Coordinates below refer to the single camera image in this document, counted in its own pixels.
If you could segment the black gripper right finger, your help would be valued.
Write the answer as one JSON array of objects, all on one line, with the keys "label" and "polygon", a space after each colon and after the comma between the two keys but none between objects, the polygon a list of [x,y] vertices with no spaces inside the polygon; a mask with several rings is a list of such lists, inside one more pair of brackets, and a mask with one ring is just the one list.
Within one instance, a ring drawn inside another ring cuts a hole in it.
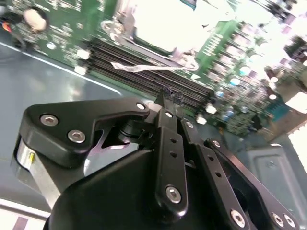
[{"label": "black gripper right finger", "polygon": [[224,144],[198,135],[196,127],[183,117],[183,95],[176,93],[173,100],[188,159],[209,192],[216,229],[299,229],[294,216]]}]

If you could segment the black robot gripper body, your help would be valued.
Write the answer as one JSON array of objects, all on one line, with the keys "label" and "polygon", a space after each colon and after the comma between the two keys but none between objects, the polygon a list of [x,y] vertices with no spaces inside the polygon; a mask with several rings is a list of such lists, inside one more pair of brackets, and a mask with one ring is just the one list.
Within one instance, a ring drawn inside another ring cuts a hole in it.
[{"label": "black robot gripper body", "polygon": [[70,185],[51,230],[216,230],[187,148],[142,149]]}]

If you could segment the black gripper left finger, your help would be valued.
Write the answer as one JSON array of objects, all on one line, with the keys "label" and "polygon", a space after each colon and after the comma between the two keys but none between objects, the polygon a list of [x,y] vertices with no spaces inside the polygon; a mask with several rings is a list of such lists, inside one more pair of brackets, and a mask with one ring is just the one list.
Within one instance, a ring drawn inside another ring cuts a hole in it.
[{"label": "black gripper left finger", "polygon": [[23,114],[12,166],[52,218],[181,218],[183,96],[44,103]]}]

